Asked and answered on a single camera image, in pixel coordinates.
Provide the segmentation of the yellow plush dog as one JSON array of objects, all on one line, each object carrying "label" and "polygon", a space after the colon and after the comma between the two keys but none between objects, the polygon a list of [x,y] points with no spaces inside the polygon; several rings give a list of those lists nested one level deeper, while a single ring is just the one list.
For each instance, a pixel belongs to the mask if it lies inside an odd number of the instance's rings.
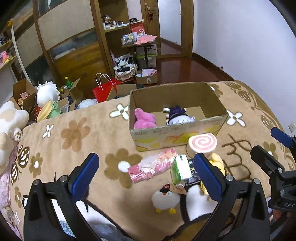
[{"label": "yellow plush dog", "polygon": [[[212,166],[217,167],[222,175],[225,176],[224,162],[218,154],[212,153],[209,156],[208,161],[211,163]],[[206,177],[206,183],[204,183],[203,179],[201,179],[200,185],[205,195],[209,195],[212,200],[220,200],[222,194],[222,186],[215,176],[213,176],[212,174],[208,175]]]}]

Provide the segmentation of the pink swirl roll cushion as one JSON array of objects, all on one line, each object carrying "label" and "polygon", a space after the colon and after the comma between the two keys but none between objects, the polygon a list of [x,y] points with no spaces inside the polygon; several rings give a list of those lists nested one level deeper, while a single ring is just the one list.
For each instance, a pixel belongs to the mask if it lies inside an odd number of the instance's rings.
[{"label": "pink swirl roll cushion", "polygon": [[210,155],[217,147],[217,138],[212,133],[204,133],[189,138],[186,151],[189,157],[194,158],[197,153]]}]

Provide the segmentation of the green white tissue pack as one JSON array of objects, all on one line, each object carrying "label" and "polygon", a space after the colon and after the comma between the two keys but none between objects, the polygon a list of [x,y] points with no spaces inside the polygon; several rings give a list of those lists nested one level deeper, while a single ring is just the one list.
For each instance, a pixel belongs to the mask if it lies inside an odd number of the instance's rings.
[{"label": "green white tissue pack", "polygon": [[175,185],[192,177],[189,161],[185,154],[174,158],[170,167],[170,174]]}]

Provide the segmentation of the purple chibi plush doll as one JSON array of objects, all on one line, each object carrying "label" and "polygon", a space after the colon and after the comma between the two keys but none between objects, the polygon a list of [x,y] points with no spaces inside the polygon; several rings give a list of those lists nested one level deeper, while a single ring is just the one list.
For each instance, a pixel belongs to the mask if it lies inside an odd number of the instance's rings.
[{"label": "purple chibi plush doll", "polygon": [[176,106],[174,108],[163,108],[163,113],[166,114],[167,125],[178,125],[195,121],[195,117],[190,117],[186,113],[186,109],[181,108],[180,106]]}]

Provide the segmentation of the pink plush bear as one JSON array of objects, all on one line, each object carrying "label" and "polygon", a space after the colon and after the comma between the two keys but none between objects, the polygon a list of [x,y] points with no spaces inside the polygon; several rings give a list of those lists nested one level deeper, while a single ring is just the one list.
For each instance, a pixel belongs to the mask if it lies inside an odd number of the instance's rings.
[{"label": "pink plush bear", "polygon": [[136,121],[134,123],[135,130],[156,128],[156,117],[154,114],[144,112],[141,108],[134,110]]}]

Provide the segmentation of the black white plush toy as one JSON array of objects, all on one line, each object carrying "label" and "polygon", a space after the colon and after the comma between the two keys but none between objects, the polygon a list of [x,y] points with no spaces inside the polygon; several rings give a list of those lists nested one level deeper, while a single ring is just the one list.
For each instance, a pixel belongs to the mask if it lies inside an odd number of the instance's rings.
[{"label": "black white plush toy", "polygon": [[187,194],[180,197],[180,211],[182,220],[190,221],[204,220],[216,208],[218,202],[205,195],[200,185],[190,186]]}]

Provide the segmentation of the white beige large plush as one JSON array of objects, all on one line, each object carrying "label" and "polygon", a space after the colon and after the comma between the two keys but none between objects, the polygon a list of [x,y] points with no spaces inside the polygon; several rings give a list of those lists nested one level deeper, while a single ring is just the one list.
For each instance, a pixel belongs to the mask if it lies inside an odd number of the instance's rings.
[{"label": "white beige large plush", "polygon": [[7,101],[1,107],[1,175],[7,168],[15,142],[21,140],[22,129],[28,121],[29,113],[26,110],[16,109],[12,101]]}]

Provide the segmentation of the cardboard box on blanket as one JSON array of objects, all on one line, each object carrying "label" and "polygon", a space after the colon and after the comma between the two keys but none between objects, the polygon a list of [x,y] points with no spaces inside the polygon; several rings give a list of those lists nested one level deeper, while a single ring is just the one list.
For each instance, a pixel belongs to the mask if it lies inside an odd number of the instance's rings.
[{"label": "cardboard box on blanket", "polygon": [[206,82],[152,86],[129,95],[129,131],[140,152],[186,145],[198,134],[217,135],[227,118]]}]

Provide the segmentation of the green glass bottle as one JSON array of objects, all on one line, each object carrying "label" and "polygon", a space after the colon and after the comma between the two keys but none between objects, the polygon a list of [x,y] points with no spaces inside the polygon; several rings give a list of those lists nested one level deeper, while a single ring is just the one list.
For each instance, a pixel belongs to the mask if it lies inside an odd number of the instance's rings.
[{"label": "green glass bottle", "polygon": [[66,76],[64,79],[66,82],[67,89],[70,90],[72,88],[72,82],[69,80],[68,76]]}]

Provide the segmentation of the small cardboard box floor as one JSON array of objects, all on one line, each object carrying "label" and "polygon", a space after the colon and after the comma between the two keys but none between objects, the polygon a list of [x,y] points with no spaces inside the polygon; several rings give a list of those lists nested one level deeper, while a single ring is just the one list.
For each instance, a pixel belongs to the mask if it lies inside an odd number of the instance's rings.
[{"label": "small cardboard box floor", "polygon": [[152,69],[142,69],[137,71],[135,75],[138,84],[156,84],[158,81],[157,70]]}]

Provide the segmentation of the clear plastic storage bin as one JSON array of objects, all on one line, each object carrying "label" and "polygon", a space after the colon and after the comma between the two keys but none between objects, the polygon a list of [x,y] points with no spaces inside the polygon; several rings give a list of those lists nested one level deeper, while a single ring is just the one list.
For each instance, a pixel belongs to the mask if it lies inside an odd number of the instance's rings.
[{"label": "clear plastic storage bin", "polygon": [[139,69],[156,68],[158,48],[156,44],[136,47],[136,59]]}]

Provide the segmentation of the wooden door with glass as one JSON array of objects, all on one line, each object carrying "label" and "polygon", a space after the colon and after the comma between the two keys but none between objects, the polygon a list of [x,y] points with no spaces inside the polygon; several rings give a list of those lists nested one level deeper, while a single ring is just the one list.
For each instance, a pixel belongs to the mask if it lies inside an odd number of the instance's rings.
[{"label": "wooden door with glass", "polygon": [[194,3],[192,0],[140,1],[145,30],[157,36],[158,58],[191,57]]}]

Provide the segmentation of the wicker basket with lace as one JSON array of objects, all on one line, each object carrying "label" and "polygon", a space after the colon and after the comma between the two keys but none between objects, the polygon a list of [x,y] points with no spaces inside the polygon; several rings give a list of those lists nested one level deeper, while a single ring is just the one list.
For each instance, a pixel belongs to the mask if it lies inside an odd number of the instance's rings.
[{"label": "wicker basket with lace", "polygon": [[137,65],[135,63],[128,63],[124,67],[115,66],[114,74],[116,80],[125,81],[132,78],[137,73]]}]

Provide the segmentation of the large wooden wardrobe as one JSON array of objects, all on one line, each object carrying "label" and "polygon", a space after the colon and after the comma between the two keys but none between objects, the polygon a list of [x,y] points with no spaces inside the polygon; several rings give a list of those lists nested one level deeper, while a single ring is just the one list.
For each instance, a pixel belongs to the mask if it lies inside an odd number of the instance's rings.
[{"label": "large wooden wardrobe", "polygon": [[20,70],[33,85],[78,80],[89,96],[95,74],[113,75],[110,52],[120,53],[128,27],[106,30],[107,18],[128,22],[126,1],[2,1],[1,20],[13,20]]}]

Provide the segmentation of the wooden wall shelf left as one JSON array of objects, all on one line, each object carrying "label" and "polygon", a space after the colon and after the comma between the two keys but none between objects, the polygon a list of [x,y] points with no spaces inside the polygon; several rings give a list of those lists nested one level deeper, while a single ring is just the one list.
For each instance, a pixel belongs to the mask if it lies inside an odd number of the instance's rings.
[{"label": "wooden wall shelf left", "polygon": [[9,20],[1,31],[1,71],[10,66],[15,61],[15,56],[11,53],[14,45],[11,30],[13,29],[13,20]]}]

